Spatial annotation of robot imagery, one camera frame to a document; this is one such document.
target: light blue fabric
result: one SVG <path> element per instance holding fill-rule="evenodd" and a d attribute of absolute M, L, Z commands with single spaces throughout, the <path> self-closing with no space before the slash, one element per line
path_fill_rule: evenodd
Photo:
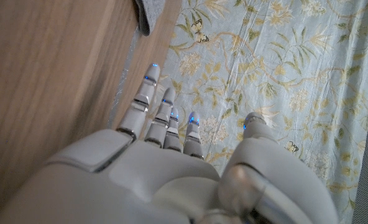
<path fill-rule="evenodd" d="M 198 111 L 220 173 L 256 111 L 351 222 L 368 128 L 368 1 L 184 0 L 155 102 L 167 87 L 181 140 Z"/>

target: floral pattern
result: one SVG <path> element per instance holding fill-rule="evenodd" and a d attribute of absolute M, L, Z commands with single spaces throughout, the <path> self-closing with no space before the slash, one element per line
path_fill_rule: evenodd
<path fill-rule="evenodd" d="M 199 19 L 209 41 L 196 41 Z M 351 223 L 368 129 L 368 1 L 184 0 L 155 102 L 167 87 L 180 140 L 200 112 L 204 155 L 218 172 L 258 112 Z"/>

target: wood grain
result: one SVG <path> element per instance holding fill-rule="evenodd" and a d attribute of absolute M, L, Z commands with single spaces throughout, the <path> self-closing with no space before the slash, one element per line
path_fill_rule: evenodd
<path fill-rule="evenodd" d="M 53 153 L 106 127 L 132 1 L 0 0 L 0 208 Z"/>
<path fill-rule="evenodd" d="M 166 1 L 163 13 L 158 18 L 153 33 L 149 37 L 142 36 L 137 41 L 124 86 L 124 94 L 119 101 L 113 127 L 117 127 L 122 120 L 138 87 L 140 87 L 149 64 L 157 63 L 163 68 L 181 5 L 181 1 Z"/>

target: robot finger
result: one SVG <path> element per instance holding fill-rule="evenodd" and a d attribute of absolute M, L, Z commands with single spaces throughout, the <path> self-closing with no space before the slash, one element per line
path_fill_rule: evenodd
<path fill-rule="evenodd" d="M 163 147 L 166 131 L 168 128 L 169 117 L 172 113 L 173 101 L 176 93 L 173 89 L 167 88 L 160 103 L 157 115 L 151 123 L 144 141 Z"/>
<path fill-rule="evenodd" d="M 246 116 L 244 121 L 244 139 L 259 137 L 275 141 L 271 129 L 265 123 L 264 117 L 256 112 L 251 112 Z"/>
<path fill-rule="evenodd" d="M 186 137 L 184 142 L 184 154 L 203 159 L 201 140 L 199 135 L 200 116 L 197 112 L 192 112 L 188 119 Z"/>
<path fill-rule="evenodd" d="M 159 79 L 160 68 L 157 64 L 151 64 L 144 75 L 144 80 L 137 91 L 130 107 L 117 128 L 117 131 L 127 133 L 135 141 L 139 138 L 145 122 L 150 101 L 154 96 L 155 87 Z"/>
<path fill-rule="evenodd" d="M 173 149 L 178 152 L 182 152 L 183 150 L 183 146 L 180 144 L 178 138 L 178 110 L 176 108 L 172 108 L 172 112 L 170 113 L 169 125 L 166 131 L 163 148 Z"/>

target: robotic hand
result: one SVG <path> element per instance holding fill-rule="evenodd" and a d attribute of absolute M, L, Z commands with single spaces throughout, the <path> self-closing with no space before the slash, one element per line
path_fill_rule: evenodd
<path fill-rule="evenodd" d="M 98 131 L 52 156 L 4 207 L 0 223 L 338 222 L 325 186 L 257 113 L 247 116 L 222 177 L 203 161 L 198 113 L 181 147 L 171 89 L 139 140 L 159 73 L 149 67 L 117 131 Z"/>

